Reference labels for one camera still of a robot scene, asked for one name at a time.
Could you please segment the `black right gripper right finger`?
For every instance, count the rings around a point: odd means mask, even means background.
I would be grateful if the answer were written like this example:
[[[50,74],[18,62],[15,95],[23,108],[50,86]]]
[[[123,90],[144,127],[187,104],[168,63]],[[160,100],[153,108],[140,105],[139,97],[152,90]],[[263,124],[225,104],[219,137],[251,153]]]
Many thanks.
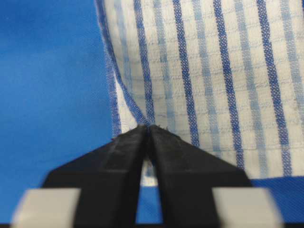
[[[282,227],[269,190],[244,170],[156,125],[149,132],[165,227]]]

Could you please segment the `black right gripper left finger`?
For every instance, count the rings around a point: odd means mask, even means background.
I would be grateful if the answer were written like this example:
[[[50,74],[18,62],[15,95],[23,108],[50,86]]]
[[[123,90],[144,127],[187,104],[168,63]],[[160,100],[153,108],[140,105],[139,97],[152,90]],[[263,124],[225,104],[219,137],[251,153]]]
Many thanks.
[[[145,155],[147,127],[48,173],[41,187],[26,190],[14,228],[133,228]]]

